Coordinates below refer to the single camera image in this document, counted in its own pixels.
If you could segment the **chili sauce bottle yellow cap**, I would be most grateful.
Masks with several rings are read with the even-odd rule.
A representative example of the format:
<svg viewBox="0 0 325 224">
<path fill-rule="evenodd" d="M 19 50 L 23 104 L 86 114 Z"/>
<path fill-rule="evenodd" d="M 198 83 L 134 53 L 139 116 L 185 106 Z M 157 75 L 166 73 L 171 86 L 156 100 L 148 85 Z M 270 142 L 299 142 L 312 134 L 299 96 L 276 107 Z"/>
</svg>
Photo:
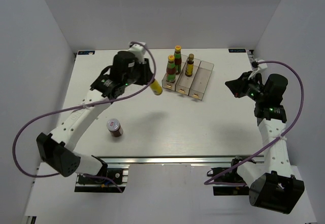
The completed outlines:
<svg viewBox="0 0 325 224">
<path fill-rule="evenodd" d="M 176 81 L 175 57 L 173 55 L 168 56 L 166 74 L 167 74 L 167 78 L 166 78 L 167 82 L 174 83 Z"/>
</svg>

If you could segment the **yellow label brown bottle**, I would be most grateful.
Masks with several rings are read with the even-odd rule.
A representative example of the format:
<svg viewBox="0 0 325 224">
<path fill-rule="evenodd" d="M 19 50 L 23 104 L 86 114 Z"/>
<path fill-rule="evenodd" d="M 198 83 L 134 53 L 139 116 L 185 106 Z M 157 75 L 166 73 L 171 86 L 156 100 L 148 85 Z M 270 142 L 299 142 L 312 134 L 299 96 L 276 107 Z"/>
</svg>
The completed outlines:
<svg viewBox="0 0 325 224">
<path fill-rule="evenodd" d="M 189 54 L 187 62 L 186 62 L 186 69 L 185 75 L 187 77 L 191 77 L 193 75 L 193 66 L 194 66 L 194 54 Z"/>
</svg>

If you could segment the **sauce jar grey lid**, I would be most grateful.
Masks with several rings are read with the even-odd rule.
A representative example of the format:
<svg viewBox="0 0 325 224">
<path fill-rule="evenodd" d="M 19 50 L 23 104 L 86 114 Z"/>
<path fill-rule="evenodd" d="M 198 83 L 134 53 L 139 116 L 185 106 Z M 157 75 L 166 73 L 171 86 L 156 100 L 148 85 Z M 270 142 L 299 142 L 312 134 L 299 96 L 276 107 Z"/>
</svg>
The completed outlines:
<svg viewBox="0 0 325 224">
<path fill-rule="evenodd" d="M 107 129 L 112 137 L 120 137 L 123 134 L 123 128 L 116 118 L 112 118 L 107 122 Z"/>
</svg>

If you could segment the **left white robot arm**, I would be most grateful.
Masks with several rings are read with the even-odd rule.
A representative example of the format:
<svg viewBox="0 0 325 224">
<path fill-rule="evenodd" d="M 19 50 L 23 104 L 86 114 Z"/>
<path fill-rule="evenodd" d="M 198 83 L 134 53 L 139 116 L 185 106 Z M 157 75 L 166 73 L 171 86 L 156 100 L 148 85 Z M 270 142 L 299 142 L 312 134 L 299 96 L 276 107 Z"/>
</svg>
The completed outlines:
<svg viewBox="0 0 325 224">
<path fill-rule="evenodd" d="M 117 52 L 113 64 L 105 67 L 91 84 L 81 108 L 74 109 L 50 133 L 37 136 L 41 159 L 61 176 L 80 173 L 89 174 L 97 183 L 106 180 L 107 170 L 103 161 L 94 156 L 75 153 L 74 149 L 90 125 L 128 86 L 151 84 L 153 73 L 144 54 L 145 51 L 137 47 Z"/>
</svg>

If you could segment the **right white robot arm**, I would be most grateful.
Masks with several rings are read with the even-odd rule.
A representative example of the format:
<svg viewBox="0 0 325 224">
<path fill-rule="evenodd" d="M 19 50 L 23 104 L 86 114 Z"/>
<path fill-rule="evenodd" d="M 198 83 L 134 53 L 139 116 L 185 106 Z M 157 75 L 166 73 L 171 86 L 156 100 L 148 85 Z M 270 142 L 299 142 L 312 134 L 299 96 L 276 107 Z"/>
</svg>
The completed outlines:
<svg viewBox="0 0 325 224">
<path fill-rule="evenodd" d="M 249 187 L 251 206 L 290 214 L 305 186 L 291 169 L 286 138 L 286 112 L 281 102 L 288 80 L 279 74 L 268 76 L 244 72 L 238 79 L 225 82 L 234 97 L 249 97 L 255 102 L 254 115 L 262 137 L 264 168 L 253 159 L 235 157 L 229 170 L 230 179 Z"/>
</svg>

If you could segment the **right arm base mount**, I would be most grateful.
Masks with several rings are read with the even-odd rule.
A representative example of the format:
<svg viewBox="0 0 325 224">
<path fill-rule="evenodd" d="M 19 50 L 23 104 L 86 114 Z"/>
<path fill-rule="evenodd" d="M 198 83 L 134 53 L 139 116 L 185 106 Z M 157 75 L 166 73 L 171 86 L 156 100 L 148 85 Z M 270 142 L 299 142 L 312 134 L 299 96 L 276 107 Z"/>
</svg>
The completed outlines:
<svg viewBox="0 0 325 224">
<path fill-rule="evenodd" d="M 231 166 L 239 163 L 240 161 L 246 159 L 246 157 L 236 156 L 231 161 Z M 228 168 L 217 167 L 211 168 L 207 172 L 207 177 L 211 178 L 215 175 L 221 173 Z M 238 184 L 246 184 L 242 177 L 237 174 L 237 169 L 231 170 L 230 172 L 225 173 L 224 175 L 220 176 L 219 178 L 215 179 L 214 182 L 219 183 L 233 183 L 231 184 L 217 184 L 213 186 L 213 195 L 214 196 L 248 196 L 249 194 L 249 187 L 247 185 L 239 186 Z"/>
</svg>

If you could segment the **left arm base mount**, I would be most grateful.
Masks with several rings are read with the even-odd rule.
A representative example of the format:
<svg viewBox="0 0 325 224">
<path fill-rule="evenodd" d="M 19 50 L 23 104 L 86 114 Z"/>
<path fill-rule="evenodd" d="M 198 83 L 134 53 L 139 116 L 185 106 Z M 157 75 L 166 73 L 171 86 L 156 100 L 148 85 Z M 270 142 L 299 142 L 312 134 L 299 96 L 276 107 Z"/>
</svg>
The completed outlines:
<svg viewBox="0 0 325 224">
<path fill-rule="evenodd" d="M 78 174 L 74 192 L 76 193 L 123 193 L 128 178 L 128 167 L 114 167 L 96 157 L 103 167 L 96 177 Z"/>
</svg>

